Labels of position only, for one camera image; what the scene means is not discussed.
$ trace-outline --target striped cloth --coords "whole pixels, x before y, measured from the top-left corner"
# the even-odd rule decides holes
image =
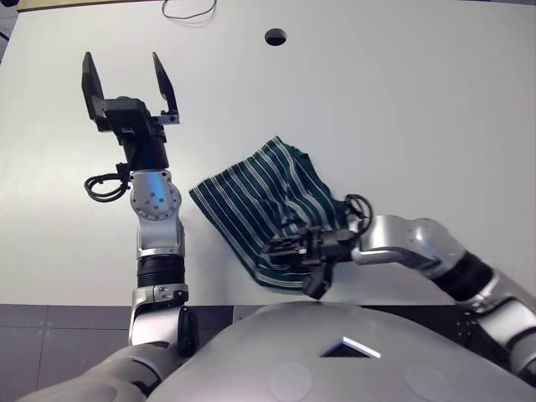
[[[303,267],[271,265],[260,254],[265,242],[306,227],[347,226],[344,202],[332,198],[309,156],[279,137],[189,193],[262,286],[300,288],[310,273]]]

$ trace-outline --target white table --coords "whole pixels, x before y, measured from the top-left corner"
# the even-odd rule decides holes
[[[535,15],[454,0],[221,0],[203,28],[166,20],[160,2],[21,14],[0,67],[0,302],[130,304],[136,216],[82,187],[123,160],[87,116],[86,50],[107,97],[165,106],[153,50],[174,84],[182,125],[167,127],[167,154],[192,304],[296,299],[256,285],[187,194],[275,135],[335,196],[438,219],[535,293]],[[267,45],[269,28],[287,42]],[[449,302],[404,268],[355,265],[336,269],[326,300]]]

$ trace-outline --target black cable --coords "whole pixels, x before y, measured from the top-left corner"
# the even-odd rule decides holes
[[[91,199],[94,199],[99,203],[110,203],[121,198],[123,194],[126,193],[126,191],[130,188],[128,187],[128,181],[131,169],[126,163],[117,163],[116,168],[117,173],[101,174],[85,180],[84,188]],[[104,182],[111,180],[119,180],[121,184],[118,188],[108,193],[97,193],[93,191],[93,187],[96,184],[103,184]]]
[[[218,0],[213,0],[212,1],[212,6],[210,6],[210,8],[208,10],[205,10],[202,13],[188,15],[187,17],[175,17],[173,15],[166,14],[166,5],[168,4],[168,0],[164,0],[163,3],[162,3],[162,15],[164,17],[166,17],[166,18],[169,18],[169,19],[178,19],[178,20],[184,21],[184,20],[187,20],[187,19],[192,19],[192,18],[196,18],[196,17],[200,17],[202,15],[208,14],[213,10],[215,11],[217,2],[218,2]]]
[[[348,214],[355,214],[359,219],[359,227],[357,236],[364,234],[369,230],[374,217],[374,211],[371,203],[362,195],[349,194],[344,199]]]

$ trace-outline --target floor tile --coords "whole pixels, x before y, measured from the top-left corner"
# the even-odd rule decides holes
[[[0,401],[35,391],[43,329],[0,327]]]
[[[42,327],[46,315],[46,306],[0,304],[0,326]]]
[[[46,327],[128,329],[130,307],[50,306]]]
[[[38,388],[81,375],[127,344],[127,330],[46,329]]]

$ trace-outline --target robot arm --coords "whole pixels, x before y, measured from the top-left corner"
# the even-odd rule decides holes
[[[475,314],[484,331],[509,351],[514,374],[536,374],[536,301],[521,286],[467,251],[432,219],[379,215],[365,231],[358,230],[355,215],[348,221],[348,230],[304,229],[271,241],[264,252],[274,264],[310,266],[302,291],[315,299],[330,287],[331,269],[340,261],[395,262],[416,270]]]
[[[114,132],[127,161],[116,165],[117,174],[89,178],[85,189],[92,199],[105,203],[121,197],[131,184],[131,206],[140,221],[130,346],[80,377],[24,397],[24,402],[143,401],[197,349],[197,318],[184,306],[188,286],[184,283],[184,231],[178,218],[181,196],[167,170],[164,148],[163,125],[178,124],[177,103],[156,54],[153,58],[160,92],[169,109],[160,116],[151,116],[138,99],[104,99],[90,53],[85,55],[82,75],[90,119],[99,131]],[[121,184],[109,193],[93,191],[96,184],[106,180]]]
[[[358,265],[398,262],[433,281],[510,352],[511,371],[536,374],[536,300],[432,219],[375,217],[351,252]]]

